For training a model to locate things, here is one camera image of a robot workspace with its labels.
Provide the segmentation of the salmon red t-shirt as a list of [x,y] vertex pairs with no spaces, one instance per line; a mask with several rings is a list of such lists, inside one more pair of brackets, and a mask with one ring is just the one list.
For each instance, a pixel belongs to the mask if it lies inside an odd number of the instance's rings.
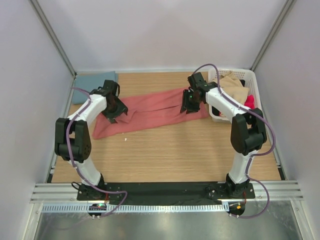
[[208,110],[203,103],[195,113],[181,113],[183,88],[125,97],[121,101],[128,107],[127,114],[111,123],[103,114],[96,117],[92,137],[95,140],[116,134],[136,132],[181,122],[207,118]]

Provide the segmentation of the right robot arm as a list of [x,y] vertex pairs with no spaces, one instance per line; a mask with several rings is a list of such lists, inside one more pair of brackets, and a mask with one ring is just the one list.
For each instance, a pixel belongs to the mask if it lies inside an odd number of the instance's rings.
[[218,109],[230,122],[230,142],[235,150],[232,167],[226,175],[225,192],[231,198],[239,198],[249,187],[252,162],[267,141],[266,126],[259,108],[250,109],[233,98],[215,82],[206,82],[200,72],[187,78],[188,89],[182,94],[180,112],[200,111],[200,104]]

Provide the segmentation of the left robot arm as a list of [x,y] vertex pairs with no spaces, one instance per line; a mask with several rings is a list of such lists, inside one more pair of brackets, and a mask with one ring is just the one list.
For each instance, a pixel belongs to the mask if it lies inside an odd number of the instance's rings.
[[119,98],[120,85],[113,80],[105,80],[103,86],[92,91],[79,87],[74,90],[86,95],[87,99],[76,112],[56,120],[54,152],[72,165],[80,176],[78,200],[103,200],[110,192],[91,158],[89,127],[99,114],[109,123],[115,124],[118,117],[128,113],[128,107]]

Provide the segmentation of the folded blue-grey t-shirt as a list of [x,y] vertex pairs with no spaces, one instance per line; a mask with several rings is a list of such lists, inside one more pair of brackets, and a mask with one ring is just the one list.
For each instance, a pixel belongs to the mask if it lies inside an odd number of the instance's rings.
[[[74,87],[90,92],[93,89],[102,87],[105,80],[112,80],[112,81],[118,82],[118,74],[115,71],[110,71],[110,72],[78,75],[75,79]],[[71,103],[73,105],[79,105],[79,104],[82,105],[86,100],[87,100],[87,97],[83,93],[77,90],[73,91],[73,96],[71,100]]]

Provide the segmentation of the beige t-shirt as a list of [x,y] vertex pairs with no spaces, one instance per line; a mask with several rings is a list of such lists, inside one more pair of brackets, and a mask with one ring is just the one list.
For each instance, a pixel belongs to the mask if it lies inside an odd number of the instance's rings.
[[250,90],[232,71],[220,74],[219,79],[219,85],[227,95],[242,105],[246,102]]

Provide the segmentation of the magenta pink t-shirt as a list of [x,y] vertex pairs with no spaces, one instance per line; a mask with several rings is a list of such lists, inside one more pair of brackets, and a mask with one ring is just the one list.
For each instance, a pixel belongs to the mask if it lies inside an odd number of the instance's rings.
[[229,99],[234,99],[234,101],[238,102],[239,104],[242,104],[250,109],[255,108],[255,99],[254,96],[248,95],[246,93],[233,93],[228,95]]

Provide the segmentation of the white plastic laundry basket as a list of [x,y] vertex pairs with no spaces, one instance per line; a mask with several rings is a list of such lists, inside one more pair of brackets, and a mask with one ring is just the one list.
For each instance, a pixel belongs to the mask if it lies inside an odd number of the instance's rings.
[[249,94],[254,96],[254,106],[255,108],[262,108],[260,94],[257,84],[256,75],[253,71],[241,68],[231,68],[231,69],[219,69],[219,75],[225,74],[228,71],[232,71],[236,77],[238,77],[242,85],[249,88]]

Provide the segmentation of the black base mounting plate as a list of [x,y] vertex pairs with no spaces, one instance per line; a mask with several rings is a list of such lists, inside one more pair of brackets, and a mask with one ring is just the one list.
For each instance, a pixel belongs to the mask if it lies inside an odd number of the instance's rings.
[[132,206],[200,206],[218,205],[222,200],[254,199],[250,183],[231,193],[224,182],[110,182],[108,192],[127,192],[124,205]]

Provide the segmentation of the left aluminium frame post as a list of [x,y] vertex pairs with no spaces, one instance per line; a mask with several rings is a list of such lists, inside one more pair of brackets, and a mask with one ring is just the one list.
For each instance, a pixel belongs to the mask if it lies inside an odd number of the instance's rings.
[[54,29],[52,28],[45,12],[43,11],[39,1],[38,0],[29,0],[29,3],[32,6],[35,14],[39,18],[42,26],[44,27],[46,33],[48,34],[51,42],[53,43],[55,49],[57,50],[57,52],[60,55],[61,59],[63,60],[64,64],[66,65],[71,76],[73,77],[73,79],[75,79],[77,76],[77,73],[76,73],[71,61],[69,60],[63,46],[61,45]]

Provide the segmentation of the aluminium frame post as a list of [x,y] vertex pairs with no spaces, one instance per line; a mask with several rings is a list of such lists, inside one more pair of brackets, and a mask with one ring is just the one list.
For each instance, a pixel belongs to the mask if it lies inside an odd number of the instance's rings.
[[281,8],[279,14],[277,15],[266,39],[264,40],[253,64],[250,68],[251,71],[255,71],[260,64],[261,60],[263,59],[264,55],[266,54],[267,50],[270,48],[271,44],[275,40],[277,34],[279,33],[282,25],[284,24],[286,18],[290,14],[292,8],[294,7],[296,0],[286,0],[283,7]]
[[38,0],[29,0],[29,3],[32,6],[35,14],[39,18],[42,26],[44,27],[46,33],[48,34],[51,42],[53,43],[55,49],[57,50],[57,52],[60,55],[61,59],[63,60],[64,64],[66,65],[71,76],[73,77],[73,79],[75,79],[77,76],[77,73],[76,73],[71,61],[69,60],[63,46],[61,45],[54,29],[52,28],[45,12],[43,11],[39,1]]

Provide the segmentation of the aluminium front rail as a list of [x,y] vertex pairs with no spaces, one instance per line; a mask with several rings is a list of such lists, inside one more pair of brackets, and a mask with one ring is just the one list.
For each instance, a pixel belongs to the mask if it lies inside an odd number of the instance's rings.
[[[271,201],[303,200],[297,181],[263,181]],[[30,203],[72,203],[76,201],[78,191],[70,183],[37,183],[32,191]]]

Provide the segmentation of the right aluminium frame post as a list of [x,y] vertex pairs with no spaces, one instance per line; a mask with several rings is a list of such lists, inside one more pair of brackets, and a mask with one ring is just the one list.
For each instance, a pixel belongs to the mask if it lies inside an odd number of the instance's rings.
[[266,39],[264,40],[253,64],[250,68],[251,71],[255,71],[260,64],[261,60],[263,59],[264,55],[266,54],[267,50],[270,48],[271,44],[275,40],[277,34],[279,33],[282,25],[284,24],[286,18],[290,14],[292,8],[294,7],[296,0],[286,0],[283,7],[281,8],[279,14],[277,15]]

